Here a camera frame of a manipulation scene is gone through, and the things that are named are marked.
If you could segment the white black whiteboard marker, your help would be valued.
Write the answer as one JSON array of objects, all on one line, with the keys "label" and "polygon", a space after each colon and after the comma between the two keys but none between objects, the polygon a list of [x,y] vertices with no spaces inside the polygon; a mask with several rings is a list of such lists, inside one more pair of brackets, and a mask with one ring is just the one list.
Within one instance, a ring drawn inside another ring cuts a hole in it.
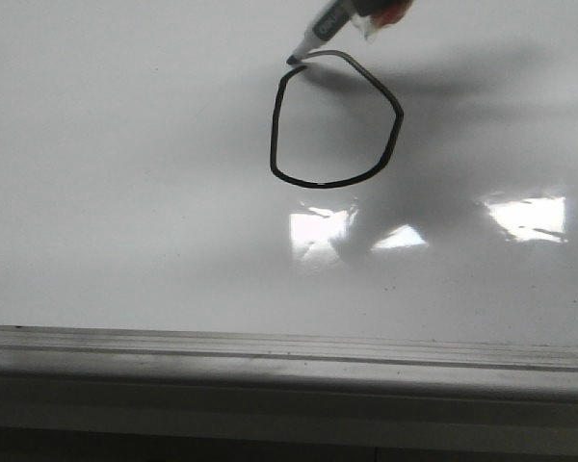
[{"label": "white black whiteboard marker", "polygon": [[395,1],[329,1],[307,26],[304,37],[286,63],[294,65],[331,41],[348,23],[353,23],[365,39],[382,28],[378,17],[392,8]]}]

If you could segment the red magnet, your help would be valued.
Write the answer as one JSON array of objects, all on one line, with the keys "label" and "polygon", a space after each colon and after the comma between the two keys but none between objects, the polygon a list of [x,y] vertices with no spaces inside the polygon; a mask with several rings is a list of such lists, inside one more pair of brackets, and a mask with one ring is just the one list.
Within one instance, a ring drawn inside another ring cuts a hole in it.
[{"label": "red magnet", "polygon": [[413,0],[355,0],[351,21],[367,41],[373,41],[381,29],[401,21]]}]

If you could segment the white whiteboard surface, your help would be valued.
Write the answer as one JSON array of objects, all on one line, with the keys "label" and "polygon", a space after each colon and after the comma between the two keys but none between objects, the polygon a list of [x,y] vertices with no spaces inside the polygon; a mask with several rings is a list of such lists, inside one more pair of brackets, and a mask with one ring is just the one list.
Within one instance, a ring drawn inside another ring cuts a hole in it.
[{"label": "white whiteboard surface", "polygon": [[578,1],[418,1],[353,55],[388,167],[268,167],[317,1],[0,1],[0,324],[578,347]]}]

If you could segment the grey aluminium whiteboard frame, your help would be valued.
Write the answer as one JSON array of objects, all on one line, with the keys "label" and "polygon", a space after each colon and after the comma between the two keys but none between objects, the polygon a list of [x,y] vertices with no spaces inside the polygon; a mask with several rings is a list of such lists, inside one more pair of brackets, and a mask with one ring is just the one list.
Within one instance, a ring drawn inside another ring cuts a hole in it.
[{"label": "grey aluminium whiteboard frame", "polygon": [[0,426],[578,456],[578,347],[0,325]]}]

